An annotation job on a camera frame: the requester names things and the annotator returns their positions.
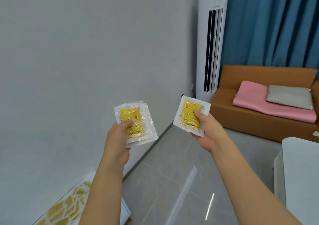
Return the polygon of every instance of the gray cushion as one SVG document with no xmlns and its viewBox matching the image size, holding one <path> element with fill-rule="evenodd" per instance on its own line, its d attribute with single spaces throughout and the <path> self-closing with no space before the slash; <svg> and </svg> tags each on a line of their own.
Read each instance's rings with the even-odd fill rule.
<svg viewBox="0 0 319 225">
<path fill-rule="evenodd" d="M 266 100 L 287 106 L 313 109 L 310 89 L 305 87 L 269 85 Z"/>
</svg>

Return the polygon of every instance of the person's left hand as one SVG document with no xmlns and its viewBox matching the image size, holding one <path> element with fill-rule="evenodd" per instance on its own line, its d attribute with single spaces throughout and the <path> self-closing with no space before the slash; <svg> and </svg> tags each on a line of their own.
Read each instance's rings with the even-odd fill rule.
<svg viewBox="0 0 319 225">
<path fill-rule="evenodd" d="M 127 140 L 125 130 L 132 125 L 132 120 L 124 121 L 121 124 L 115 123 L 108 131 L 103 156 L 105 156 L 109 162 L 119 163 L 124 166 L 129 160 L 129 149 L 125 148 Z"/>
</svg>

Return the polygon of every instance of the gray tile floor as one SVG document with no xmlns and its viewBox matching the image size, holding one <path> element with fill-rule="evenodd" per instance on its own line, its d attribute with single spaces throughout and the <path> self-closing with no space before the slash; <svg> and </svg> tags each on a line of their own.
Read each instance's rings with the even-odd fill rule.
<svg viewBox="0 0 319 225">
<path fill-rule="evenodd" d="M 252 169 L 273 191 L 273 161 L 281 144 L 226 130 Z M 123 183 L 130 225 L 238 224 L 210 154 L 172 126 Z"/>
</svg>

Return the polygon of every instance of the wall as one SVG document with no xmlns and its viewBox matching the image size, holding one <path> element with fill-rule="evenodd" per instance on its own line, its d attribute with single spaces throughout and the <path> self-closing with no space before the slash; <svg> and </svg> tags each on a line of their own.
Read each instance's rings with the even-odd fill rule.
<svg viewBox="0 0 319 225">
<path fill-rule="evenodd" d="M 144 100 L 165 130 L 191 95 L 196 6 L 0 0 L 0 224 L 32 224 L 97 168 L 114 106 Z"/>
</svg>

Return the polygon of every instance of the white tower air conditioner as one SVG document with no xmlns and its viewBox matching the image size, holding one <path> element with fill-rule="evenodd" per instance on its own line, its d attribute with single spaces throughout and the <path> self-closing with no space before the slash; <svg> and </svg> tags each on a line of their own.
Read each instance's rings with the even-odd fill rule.
<svg viewBox="0 0 319 225">
<path fill-rule="evenodd" d="M 196 98 L 211 102 L 219 75 L 227 0 L 199 0 Z"/>
</svg>

